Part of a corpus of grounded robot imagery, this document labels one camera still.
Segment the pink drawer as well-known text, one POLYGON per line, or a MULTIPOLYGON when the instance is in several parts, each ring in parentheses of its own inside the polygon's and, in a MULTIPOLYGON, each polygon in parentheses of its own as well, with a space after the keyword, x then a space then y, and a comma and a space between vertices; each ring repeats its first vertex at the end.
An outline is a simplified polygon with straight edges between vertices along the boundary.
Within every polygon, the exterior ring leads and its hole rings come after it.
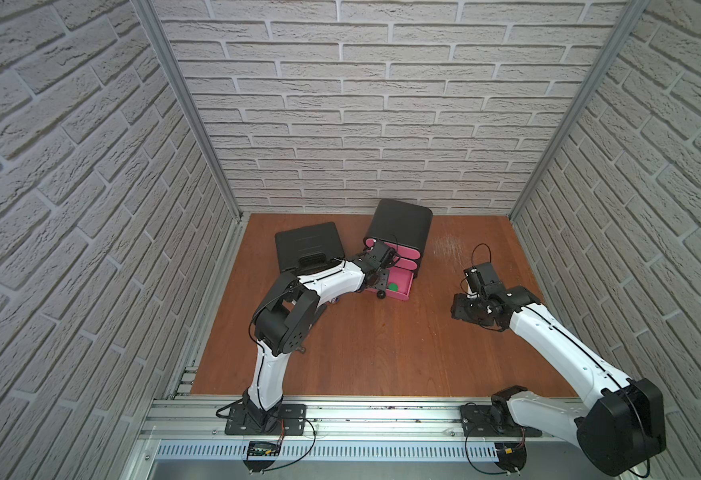
MULTIPOLYGON (((374 239, 374 238, 366 238, 364 240, 364 245, 368 248, 372 248, 373 244, 376 244, 379 242, 379 239, 374 239)), ((393 241, 382 241, 383 244, 391 248, 393 251, 396 252, 397 256, 412 260, 412 261, 417 261, 420 260, 422 253, 419 250, 416 250, 414 248, 410 248, 405 245, 401 245, 399 243, 395 243, 393 241)))
POLYGON ((415 260, 411 260, 405 257, 398 258, 394 266, 412 272, 416 272, 419 269, 419 264, 415 260))
POLYGON ((400 269, 397 267, 390 267, 389 269, 389 280, 390 283, 395 283, 398 285, 398 291, 390 291, 387 288, 386 294, 375 294, 373 291, 369 291, 376 295, 378 299, 393 299, 399 301, 408 301, 411 291, 411 286, 414 280, 414 273, 412 271, 400 269))

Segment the pink bottom drawer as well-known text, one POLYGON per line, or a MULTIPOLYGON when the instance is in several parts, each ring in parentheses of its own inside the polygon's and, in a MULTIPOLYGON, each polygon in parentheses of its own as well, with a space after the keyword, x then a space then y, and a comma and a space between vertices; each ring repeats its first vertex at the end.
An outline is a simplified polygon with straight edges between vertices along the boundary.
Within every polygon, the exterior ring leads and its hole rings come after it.
POLYGON ((369 291, 376 295, 378 299, 393 299, 399 301, 408 301, 411 291, 411 286, 414 280, 414 273, 412 271, 400 269, 397 267, 390 267, 389 269, 389 280, 390 283, 395 283, 398 285, 398 291, 390 291, 387 288, 386 294, 375 294, 373 291, 369 291))

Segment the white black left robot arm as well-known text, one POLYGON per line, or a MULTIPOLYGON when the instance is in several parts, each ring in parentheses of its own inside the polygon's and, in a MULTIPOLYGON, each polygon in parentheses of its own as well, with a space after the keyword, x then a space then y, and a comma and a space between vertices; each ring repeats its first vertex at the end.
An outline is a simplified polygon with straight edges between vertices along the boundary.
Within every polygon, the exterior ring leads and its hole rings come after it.
POLYGON ((362 255, 340 260, 316 273, 284 272, 252 316, 250 339, 258 348, 252 384, 244 393, 251 416, 276 414, 284 397, 284 377, 290 355, 302 347, 330 302, 372 288, 389 270, 389 260, 362 255))

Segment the pink top drawer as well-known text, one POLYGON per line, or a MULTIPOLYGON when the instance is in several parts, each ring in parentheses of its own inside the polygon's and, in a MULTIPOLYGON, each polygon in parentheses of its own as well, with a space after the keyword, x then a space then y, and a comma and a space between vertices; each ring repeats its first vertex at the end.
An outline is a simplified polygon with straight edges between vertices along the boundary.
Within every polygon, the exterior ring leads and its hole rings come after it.
MULTIPOLYGON (((374 239, 374 238, 366 238, 364 240, 364 245, 368 248, 372 248, 373 244, 376 244, 379 242, 379 239, 374 239)), ((422 253, 419 250, 416 250, 414 248, 410 248, 405 245, 401 245, 399 243, 395 243, 393 241, 382 241, 383 244, 391 248, 393 251, 396 252, 397 256, 412 260, 412 261, 417 261, 420 260, 422 253)))

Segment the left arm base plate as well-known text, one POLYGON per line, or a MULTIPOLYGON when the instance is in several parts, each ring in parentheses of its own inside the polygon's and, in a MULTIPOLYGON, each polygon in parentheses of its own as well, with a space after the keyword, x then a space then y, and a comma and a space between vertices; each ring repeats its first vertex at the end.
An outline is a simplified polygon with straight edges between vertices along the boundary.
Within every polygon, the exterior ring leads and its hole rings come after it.
POLYGON ((224 414, 228 436, 302 436, 306 428, 306 404, 282 403, 262 413, 252 413, 240 403, 224 414))

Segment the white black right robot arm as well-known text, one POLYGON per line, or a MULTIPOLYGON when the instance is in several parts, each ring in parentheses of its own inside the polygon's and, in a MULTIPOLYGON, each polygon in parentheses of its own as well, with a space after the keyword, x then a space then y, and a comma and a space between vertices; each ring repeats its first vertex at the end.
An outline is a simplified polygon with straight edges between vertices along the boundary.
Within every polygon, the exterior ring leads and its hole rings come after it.
POLYGON ((450 314, 495 333, 513 332, 561 375, 581 401, 573 407, 512 386, 491 398, 488 422, 496 432, 536 429, 578 447, 592 465, 611 477, 649 464, 666 450, 660 389, 602 359, 526 288, 491 295, 458 293, 450 314))

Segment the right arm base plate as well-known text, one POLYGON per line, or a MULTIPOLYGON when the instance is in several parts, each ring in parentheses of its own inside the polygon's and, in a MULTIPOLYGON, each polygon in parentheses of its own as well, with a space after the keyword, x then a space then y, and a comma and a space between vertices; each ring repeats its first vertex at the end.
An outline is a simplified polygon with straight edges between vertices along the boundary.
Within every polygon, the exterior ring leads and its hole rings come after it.
POLYGON ((501 405, 484 405, 468 402, 459 408, 463 435, 465 437, 541 437, 542 432, 521 427, 501 405))

